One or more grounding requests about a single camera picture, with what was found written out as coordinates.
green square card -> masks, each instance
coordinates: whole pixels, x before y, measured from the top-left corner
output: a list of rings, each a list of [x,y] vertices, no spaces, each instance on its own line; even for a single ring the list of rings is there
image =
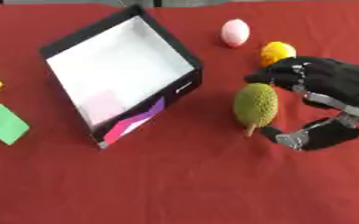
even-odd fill
[[[3,104],[0,104],[0,140],[8,145],[14,144],[29,126]]]

white ball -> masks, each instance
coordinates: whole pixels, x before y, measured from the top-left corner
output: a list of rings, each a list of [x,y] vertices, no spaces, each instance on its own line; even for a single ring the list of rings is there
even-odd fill
[[[222,39],[231,47],[242,45],[250,35],[249,26],[241,19],[232,19],[222,27]]]

spiky fruit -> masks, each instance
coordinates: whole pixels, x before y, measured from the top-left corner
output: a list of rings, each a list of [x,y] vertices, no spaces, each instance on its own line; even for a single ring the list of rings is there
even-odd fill
[[[250,137],[255,128],[268,125],[278,112],[278,95],[271,86],[252,83],[243,87],[234,99],[236,119],[246,126]]]

black box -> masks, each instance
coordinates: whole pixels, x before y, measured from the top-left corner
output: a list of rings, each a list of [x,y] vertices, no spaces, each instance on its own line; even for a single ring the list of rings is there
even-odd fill
[[[201,62],[138,5],[40,52],[102,149],[201,84]]]

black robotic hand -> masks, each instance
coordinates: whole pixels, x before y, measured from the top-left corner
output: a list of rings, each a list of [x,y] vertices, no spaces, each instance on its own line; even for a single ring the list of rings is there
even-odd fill
[[[293,133],[265,127],[262,133],[295,150],[318,150],[359,137],[359,66],[335,59],[296,57],[282,59],[255,74],[247,82],[274,84],[301,93],[304,102],[318,108],[341,111],[337,117],[310,122]]]
[[[302,84],[307,91],[359,107],[359,66],[335,59],[306,56],[282,59],[258,73],[245,76],[245,80],[273,82],[290,91],[295,85]]]

